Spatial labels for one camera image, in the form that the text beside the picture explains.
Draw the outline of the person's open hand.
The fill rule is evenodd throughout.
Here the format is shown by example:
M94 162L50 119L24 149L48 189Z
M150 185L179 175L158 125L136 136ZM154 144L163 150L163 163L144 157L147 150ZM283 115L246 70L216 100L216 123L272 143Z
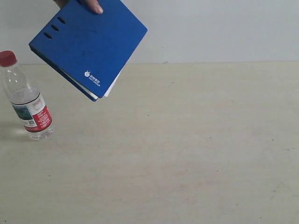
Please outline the person's open hand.
M55 4L61 9L63 8L69 0L53 0ZM103 8L97 0L85 0L85 4L96 14L102 14L104 12Z

